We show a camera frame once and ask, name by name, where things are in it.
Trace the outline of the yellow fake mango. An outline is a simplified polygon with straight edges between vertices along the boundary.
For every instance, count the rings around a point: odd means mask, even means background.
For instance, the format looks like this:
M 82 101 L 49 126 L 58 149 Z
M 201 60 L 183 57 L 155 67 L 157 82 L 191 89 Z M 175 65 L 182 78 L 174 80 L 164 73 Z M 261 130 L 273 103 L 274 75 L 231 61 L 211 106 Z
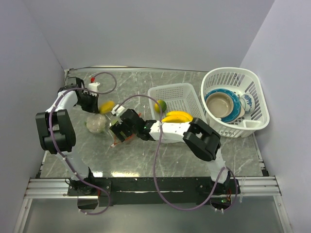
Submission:
M 107 113 L 112 111 L 114 106 L 115 106 L 114 101 L 112 101 L 112 100 L 106 101 L 100 105 L 99 113 L 102 115 L 107 114 Z

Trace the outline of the clear zip top bag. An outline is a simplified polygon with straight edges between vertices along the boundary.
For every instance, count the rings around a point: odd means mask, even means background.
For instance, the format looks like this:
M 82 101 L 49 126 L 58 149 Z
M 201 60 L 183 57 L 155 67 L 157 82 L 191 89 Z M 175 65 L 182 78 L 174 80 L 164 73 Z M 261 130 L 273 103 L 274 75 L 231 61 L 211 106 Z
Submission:
M 110 148 L 113 148 L 122 142 L 131 140 L 134 137 L 134 134 L 129 135 L 129 133 L 124 133 L 122 131 L 121 124 L 118 120 L 109 127 L 109 130 L 113 133 L 113 143 L 110 145 Z

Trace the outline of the white fake cauliflower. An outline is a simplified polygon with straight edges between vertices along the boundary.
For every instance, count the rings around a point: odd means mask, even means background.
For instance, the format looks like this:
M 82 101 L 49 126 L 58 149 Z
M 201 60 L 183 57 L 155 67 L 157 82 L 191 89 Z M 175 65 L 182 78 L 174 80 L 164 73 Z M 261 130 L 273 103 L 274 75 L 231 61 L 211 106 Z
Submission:
M 101 114 L 90 115 L 86 119 L 86 127 L 91 133 L 102 133 L 106 128 L 107 119 Z

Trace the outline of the yellow green fake citrus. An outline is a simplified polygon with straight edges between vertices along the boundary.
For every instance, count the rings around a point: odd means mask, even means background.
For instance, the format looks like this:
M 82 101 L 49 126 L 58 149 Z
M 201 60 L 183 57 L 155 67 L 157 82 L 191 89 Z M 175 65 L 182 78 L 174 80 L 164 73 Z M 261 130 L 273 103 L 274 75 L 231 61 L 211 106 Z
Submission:
M 157 103 L 154 104 L 154 111 L 158 114 L 164 113 L 167 110 L 167 104 L 163 100 L 158 100 Z

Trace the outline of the yellow fake banana bunch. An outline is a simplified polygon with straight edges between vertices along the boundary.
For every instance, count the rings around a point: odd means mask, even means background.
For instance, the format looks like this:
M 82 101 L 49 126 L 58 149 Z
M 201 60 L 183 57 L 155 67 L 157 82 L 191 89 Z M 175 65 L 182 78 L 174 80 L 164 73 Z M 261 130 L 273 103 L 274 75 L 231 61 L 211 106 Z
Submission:
M 183 111 L 170 111 L 166 114 L 166 117 L 162 119 L 165 123 L 185 123 L 191 122 L 193 117 L 187 112 Z

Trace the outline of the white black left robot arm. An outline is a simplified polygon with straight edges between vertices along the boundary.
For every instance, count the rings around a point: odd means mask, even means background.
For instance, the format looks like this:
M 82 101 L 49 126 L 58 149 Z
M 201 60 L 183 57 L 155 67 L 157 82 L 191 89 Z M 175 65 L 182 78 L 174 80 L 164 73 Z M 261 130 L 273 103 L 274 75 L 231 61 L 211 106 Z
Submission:
M 69 78 L 68 84 L 58 90 L 53 105 L 35 116 L 39 141 L 45 151 L 56 155 L 70 172 L 69 186 L 83 195 L 96 193 L 96 182 L 90 168 L 73 150 L 76 134 L 68 111 L 79 105 L 92 114 L 99 113 L 98 94 L 91 93 L 84 81 L 77 77 Z

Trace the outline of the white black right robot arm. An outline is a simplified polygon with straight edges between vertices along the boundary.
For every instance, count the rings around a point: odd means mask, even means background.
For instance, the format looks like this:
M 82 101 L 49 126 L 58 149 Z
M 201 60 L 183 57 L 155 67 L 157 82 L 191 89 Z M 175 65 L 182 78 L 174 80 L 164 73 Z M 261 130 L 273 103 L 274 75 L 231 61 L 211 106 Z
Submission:
M 210 184 L 214 194 L 226 194 L 230 187 L 230 172 L 225 167 L 221 153 L 220 135 L 200 118 L 191 122 L 168 123 L 158 120 L 144 120 L 133 109 L 116 106 L 112 110 L 116 122 L 110 130 L 121 141 L 136 135 L 144 141 L 163 143 L 185 143 L 200 160 L 207 162 Z

